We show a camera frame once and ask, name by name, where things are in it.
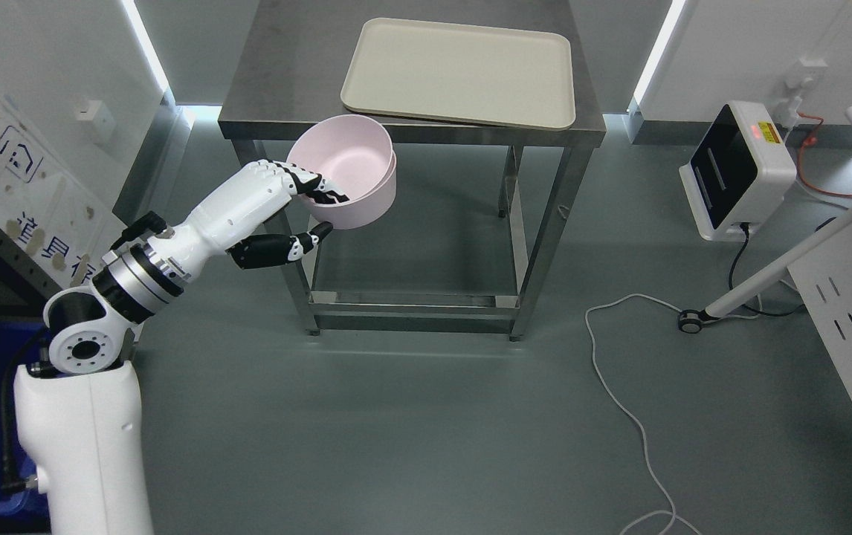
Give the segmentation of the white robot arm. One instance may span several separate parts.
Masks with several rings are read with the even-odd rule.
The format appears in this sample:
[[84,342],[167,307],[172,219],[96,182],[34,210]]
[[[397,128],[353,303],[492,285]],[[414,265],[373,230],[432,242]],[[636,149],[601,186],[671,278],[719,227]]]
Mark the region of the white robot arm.
[[151,534],[143,467],[143,401],[127,350],[140,326],[114,309],[104,291],[134,287],[123,255],[166,233],[149,211],[121,231],[88,284],[66,288],[43,308],[49,344],[9,380],[19,446],[35,465],[22,481],[48,501],[54,534]]

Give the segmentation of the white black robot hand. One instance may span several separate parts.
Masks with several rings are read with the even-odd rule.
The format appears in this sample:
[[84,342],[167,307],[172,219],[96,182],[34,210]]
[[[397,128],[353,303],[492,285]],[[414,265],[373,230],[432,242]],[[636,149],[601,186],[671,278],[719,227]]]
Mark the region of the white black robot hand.
[[324,240],[333,224],[297,235],[256,235],[255,230],[297,196],[317,204],[350,200],[323,174],[283,161],[250,162],[209,193],[169,238],[153,238],[153,250],[186,280],[197,278],[209,258],[222,254],[243,270],[294,263]]

